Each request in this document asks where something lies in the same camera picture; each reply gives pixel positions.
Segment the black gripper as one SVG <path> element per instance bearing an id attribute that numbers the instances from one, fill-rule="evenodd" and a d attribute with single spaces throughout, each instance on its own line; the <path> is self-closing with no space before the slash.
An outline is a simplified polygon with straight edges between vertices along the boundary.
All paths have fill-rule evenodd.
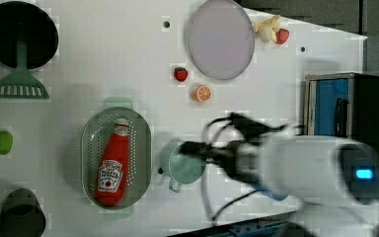
<path id="1" fill-rule="evenodd" d="M 248 142 L 233 140 L 222 149 L 203 142 L 186 141 L 179 153 L 205 161 L 222 160 L 221 167 L 231 179 L 250 185 L 261 182 L 259 147 Z"/>

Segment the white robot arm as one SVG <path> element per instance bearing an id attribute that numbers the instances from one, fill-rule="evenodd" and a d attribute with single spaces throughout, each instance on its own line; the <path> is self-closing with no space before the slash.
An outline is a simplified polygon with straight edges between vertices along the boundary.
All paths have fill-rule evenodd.
<path id="1" fill-rule="evenodd" d="M 286 128 L 222 147 L 187 141 L 180 152 L 275 200 L 300 199 L 277 237 L 379 237 L 379 156 L 365 143 Z"/>

